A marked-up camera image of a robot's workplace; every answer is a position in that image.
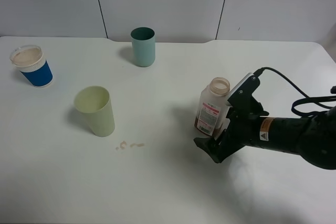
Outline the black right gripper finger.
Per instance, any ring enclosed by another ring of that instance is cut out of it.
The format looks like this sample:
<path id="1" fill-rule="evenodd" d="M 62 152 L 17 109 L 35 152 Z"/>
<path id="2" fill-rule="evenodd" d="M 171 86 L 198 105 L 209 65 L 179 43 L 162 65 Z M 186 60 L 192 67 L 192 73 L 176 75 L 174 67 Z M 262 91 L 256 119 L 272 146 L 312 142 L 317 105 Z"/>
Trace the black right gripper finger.
<path id="1" fill-rule="evenodd" d="M 227 136 L 194 139 L 195 145 L 203 150 L 216 164 L 222 163 L 227 157 Z"/>

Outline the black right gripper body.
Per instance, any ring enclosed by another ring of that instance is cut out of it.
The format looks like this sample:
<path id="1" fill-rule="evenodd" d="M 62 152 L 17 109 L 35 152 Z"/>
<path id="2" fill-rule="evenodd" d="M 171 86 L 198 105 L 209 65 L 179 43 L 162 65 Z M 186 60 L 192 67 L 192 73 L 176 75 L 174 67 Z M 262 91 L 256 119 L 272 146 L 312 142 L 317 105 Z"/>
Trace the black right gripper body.
<path id="1" fill-rule="evenodd" d="M 241 113 L 230 109 L 230 123 L 222 133 L 222 157 L 229 157 L 245 146 L 268 148 L 270 126 L 273 118 L 267 112 L 259 114 Z"/>

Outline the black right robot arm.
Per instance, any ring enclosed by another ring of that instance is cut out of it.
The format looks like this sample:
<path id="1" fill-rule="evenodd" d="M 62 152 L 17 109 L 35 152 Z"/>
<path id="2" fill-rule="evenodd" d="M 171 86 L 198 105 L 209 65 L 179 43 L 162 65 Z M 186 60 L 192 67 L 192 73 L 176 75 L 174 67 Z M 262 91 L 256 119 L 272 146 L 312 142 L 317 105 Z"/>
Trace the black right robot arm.
<path id="1" fill-rule="evenodd" d="M 233 111 L 218 138 L 195 138 L 196 146 L 221 163 L 245 146 L 301 156 L 322 169 L 335 169 L 335 108 L 311 118 L 272 118 Z"/>

